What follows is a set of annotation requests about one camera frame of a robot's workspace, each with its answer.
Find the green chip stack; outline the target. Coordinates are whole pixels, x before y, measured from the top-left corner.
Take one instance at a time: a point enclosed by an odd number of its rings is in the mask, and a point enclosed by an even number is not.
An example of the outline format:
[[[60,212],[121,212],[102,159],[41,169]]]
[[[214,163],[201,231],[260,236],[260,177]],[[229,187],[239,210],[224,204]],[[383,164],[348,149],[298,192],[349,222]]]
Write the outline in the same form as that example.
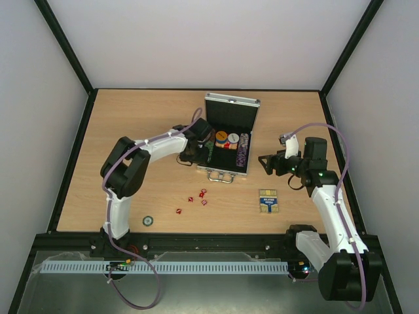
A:
[[[208,149],[207,163],[211,162],[214,147],[215,147],[215,143],[213,141],[208,141],[206,143],[206,148]]]

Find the aluminium poker case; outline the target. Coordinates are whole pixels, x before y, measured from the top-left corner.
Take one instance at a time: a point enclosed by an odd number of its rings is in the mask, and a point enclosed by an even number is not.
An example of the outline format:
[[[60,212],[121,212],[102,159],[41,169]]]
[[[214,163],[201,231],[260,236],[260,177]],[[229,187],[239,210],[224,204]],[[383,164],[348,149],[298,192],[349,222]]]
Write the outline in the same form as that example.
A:
[[[261,101],[208,92],[204,104],[212,134],[206,142],[208,157],[198,169],[207,173],[209,181],[229,184],[237,176],[247,175],[251,138]]]

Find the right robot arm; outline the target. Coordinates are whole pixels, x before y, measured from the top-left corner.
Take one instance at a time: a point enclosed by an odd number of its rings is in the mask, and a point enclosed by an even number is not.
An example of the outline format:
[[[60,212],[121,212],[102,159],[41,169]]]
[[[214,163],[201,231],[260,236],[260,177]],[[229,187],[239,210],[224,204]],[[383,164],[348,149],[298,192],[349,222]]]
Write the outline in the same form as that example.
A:
[[[327,140],[307,137],[299,150],[295,135],[280,137],[283,150],[260,156],[267,174],[290,174],[301,180],[317,207],[327,234],[323,241],[313,226],[292,225],[285,242],[293,256],[305,255],[318,272],[321,295],[329,301],[370,302],[382,270],[380,257],[369,251],[346,209],[338,175],[327,168]]]

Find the purple chip stack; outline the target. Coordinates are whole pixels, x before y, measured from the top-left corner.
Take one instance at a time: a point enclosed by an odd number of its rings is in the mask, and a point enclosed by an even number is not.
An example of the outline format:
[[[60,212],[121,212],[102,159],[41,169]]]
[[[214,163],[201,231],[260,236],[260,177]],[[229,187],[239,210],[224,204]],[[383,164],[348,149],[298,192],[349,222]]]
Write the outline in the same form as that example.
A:
[[[249,147],[250,135],[248,133],[242,133],[239,138],[237,155],[236,155],[236,166],[244,167],[247,162],[247,152]]]

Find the green poker chip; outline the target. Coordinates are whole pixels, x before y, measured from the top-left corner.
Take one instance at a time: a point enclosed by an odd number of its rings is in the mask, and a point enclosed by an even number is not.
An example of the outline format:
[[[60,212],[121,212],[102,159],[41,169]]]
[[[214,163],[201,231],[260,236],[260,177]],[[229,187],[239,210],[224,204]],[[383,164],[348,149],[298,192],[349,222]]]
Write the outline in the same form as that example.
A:
[[[151,216],[144,217],[143,221],[142,221],[144,226],[151,226],[153,224],[153,222],[154,222],[154,220],[153,220],[153,217],[151,217]]]

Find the orange dealer button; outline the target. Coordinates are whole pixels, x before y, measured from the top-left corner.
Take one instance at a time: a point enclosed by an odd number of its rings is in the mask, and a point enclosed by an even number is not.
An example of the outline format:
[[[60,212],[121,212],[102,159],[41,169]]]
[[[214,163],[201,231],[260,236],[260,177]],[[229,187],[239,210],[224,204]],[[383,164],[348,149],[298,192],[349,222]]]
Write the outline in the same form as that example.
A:
[[[220,143],[220,144],[226,143],[228,140],[228,133],[225,131],[218,131],[215,134],[215,140],[217,143]]]

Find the black frame rail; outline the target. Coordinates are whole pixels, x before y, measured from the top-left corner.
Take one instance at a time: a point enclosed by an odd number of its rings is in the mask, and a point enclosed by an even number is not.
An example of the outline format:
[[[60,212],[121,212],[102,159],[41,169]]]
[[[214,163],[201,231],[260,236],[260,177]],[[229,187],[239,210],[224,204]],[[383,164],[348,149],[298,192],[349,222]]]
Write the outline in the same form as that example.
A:
[[[148,260],[163,253],[246,253],[253,258],[304,260],[306,257],[285,234],[158,234],[130,233],[117,245]],[[106,234],[100,232],[52,232],[35,236],[31,252],[81,251],[106,260],[124,258]]]

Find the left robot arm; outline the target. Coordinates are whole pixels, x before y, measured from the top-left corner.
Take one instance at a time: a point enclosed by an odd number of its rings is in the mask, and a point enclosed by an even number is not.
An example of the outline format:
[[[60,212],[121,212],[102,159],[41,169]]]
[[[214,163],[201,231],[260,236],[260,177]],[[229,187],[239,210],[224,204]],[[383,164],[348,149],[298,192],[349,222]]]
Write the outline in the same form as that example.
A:
[[[205,143],[212,133],[210,124],[197,118],[188,126],[175,126],[150,139],[121,137],[100,171],[101,187],[107,194],[103,229],[108,236],[120,239],[129,232],[132,196],[141,188],[149,164],[172,154],[182,162],[202,164],[209,154]]]

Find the playing card box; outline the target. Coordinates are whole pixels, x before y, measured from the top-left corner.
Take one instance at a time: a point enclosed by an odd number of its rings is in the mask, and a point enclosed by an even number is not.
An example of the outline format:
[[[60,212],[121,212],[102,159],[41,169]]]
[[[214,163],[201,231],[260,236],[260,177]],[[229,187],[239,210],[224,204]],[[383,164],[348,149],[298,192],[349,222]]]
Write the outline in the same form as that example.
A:
[[[259,210],[261,213],[279,213],[277,190],[259,190]]]

